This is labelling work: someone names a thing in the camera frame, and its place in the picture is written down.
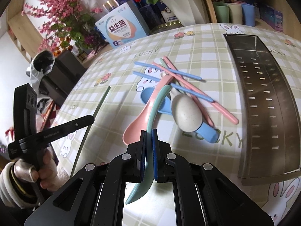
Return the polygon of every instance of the plaid tablecloth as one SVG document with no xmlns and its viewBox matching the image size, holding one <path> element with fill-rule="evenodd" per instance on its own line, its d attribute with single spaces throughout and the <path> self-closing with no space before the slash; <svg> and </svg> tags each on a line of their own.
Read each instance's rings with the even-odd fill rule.
<svg viewBox="0 0 301 226">
<path fill-rule="evenodd" d="M 103 93 L 111 86 L 80 154 L 76 171 L 89 162 L 110 162 L 115 156 L 126 152 L 127 146 L 122 141 L 122 134 L 144 107 L 140 92 L 144 87 L 155 85 L 132 72 L 136 70 L 157 77 L 159 73 L 154 69 L 136 66 L 134 62 L 159 63 L 159 58 L 166 55 L 178 70 L 202 76 L 206 83 L 191 79 L 189 81 L 237 116 L 240 124 L 231 124 L 210 104 L 202 101 L 221 133 L 218 143 L 210 144 L 195 133 L 184 133 L 169 115 L 157 116 L 155 127 L 158 129 L 159 139 L 170 143 L 173 152 L 184 156 L 191 163 L 214 164 L 259 206 L 267 203 L 269 184 L 242 186 L 237 178 L 242 139 L 241 105 L 234 63 L 223 34 L 235 32 L 260 37 L 281 66 L 293 91 L 299 113 L 301 43 L 277 32 L 242 25 L 239 29 L 237 27 L 230 24 L 204 24 L 179 28 L 136 40 L 99 56 L 70 93 L 55 120 L 55 124 L 62 124 L 93 114 Z M 74 135 L 53 142 L 59 161 L 69 174 L 84 133 L 85 129 L 82 129 Z M 71 146 L 70 151 L 61 153 L 61 149 L 67 145 Z M 289 188 L 291 182 L 292 180 L 284 182 L 282 193 Z M 127 184 L 125 199 L 132 187 L 133 184 Z M 300 190 L 300 184 L 295 186 L 288 201 L 285 196 L 279 196 L 275 208 L 279 204 L 284 206 L 285 211 L 280 210 L 278 217 L 281 218 L 287 213 Z M 175 220 L 171 184 L 154 182 L 142 199 L 124 207 L 124 225 L 176 225 Z"/>
</svg>

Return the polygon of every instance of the human hand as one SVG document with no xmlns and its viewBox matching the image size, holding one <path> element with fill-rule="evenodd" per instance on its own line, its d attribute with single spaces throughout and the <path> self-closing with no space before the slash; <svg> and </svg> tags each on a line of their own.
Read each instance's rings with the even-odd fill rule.
<svg viewBox="0 0 301 226">
<path fill-rule="evenodd" d="M 18 160 L 14 166 L 14 173 L 20 180 L 26 182 L 36 182 L 38 178 L 41 179 L 41 188 L 49 191 L 56 191 L 58 189 L 57 168 L 53 158 L 51 148 L 45 149 L 43 156 L 44 165 L 37 172 L 33 165 L 24 162 L 22 159 Z"/>
</svg>

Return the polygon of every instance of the stainless steel tray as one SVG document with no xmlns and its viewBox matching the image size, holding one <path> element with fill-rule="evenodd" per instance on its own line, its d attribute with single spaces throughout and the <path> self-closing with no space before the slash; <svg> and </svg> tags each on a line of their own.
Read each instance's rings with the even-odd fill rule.
<svg viewBox="0 0 301 226">
<path fill-rule="evenodd" d="M 238 174 L 242 184 L 300 176 L 300 118 L 281 68 L 257 36 L 225 34 L 225 38 L 236 65 L 243 113 Z"/>
</svg>

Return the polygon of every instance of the snack box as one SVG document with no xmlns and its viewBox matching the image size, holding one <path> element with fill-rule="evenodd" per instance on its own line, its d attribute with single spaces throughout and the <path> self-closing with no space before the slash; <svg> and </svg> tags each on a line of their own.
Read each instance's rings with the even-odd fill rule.
<svg viewBox="0 0 301 226">
<path fill-rule="evenodd" d="M 95 25 L 113 48 L 146 37 L 150 31 L 132 0 L 109 12 Z"/>
<path fill-rule="evenodd" d="M 274 30 L 283 32 L 283 14 L 271 6 L 260 4 L 260 18 Z"/>
</svg>

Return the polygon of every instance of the pink chopstick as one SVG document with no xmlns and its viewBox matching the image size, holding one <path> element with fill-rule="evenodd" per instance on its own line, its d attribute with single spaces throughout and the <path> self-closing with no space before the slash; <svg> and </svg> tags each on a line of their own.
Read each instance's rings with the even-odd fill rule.
<svg viewBox="0 0 301 226">
<path fill-rule="evenodd" d="M 199 90 L 198 88 L 196 88 L 195 86 L 193 86 L 191 83 L 187 82 L 185 79 L 182 79 L 181 77 L 178 77 L 176 74 L 172 73 L 170 70 L 162 67 L 159 64 L 156 64 L 155 62 L 153 62 L 152 64 L 155 65 L 155 66 L 157 66 L 157 67 L 159 67 L 161 70 L 165 71 L 169 75 L 173 76 L 178 81 L 182 82 L 186 87 L 189 87 L 191 90 L 196 91 L 196 92 L 198 92 L 200 94 L 204 94 L 205 96 L 208 96 L 207 94 L 205 94 L 204 92 L 202 92 L 201 90 Z M 237 125 L 239 123 L 239 120 L 233 114 L 231 114 L 228 110 L 226 110 L 224 107 L 222 107 L 218 102 L 213 102 L 213 103 L 210 103 L 210 104 L 216 110 L 218 110 L 220 113 L 222 113 L 233 124 Z"/>
<path fill-rule="evenodd" d="M 174 70 L 177 70 L 177 68 L 173 65 L 173 63 L 168 59 L 168 57 L 164 56 L 163 57 L 163 60 L 165 61 L 165 63 L 171 68 L 171 69 L 174 69 Z M 201 102 L 199 101 L 199 99 L 194 96 L 194 95 L 191 95 L 193 101 L 197 104 L 197 106 L 199 107 L 199 109 L 201 110 L 206 122 L 208 123 L 209 126 L 213 127 L 214 128 L 214 123 L 213 121 L 211 120 L 210 116 L 208 115 L 206 109 L 204 108 L 204 106 L 201 104 Z"/>
</svg>

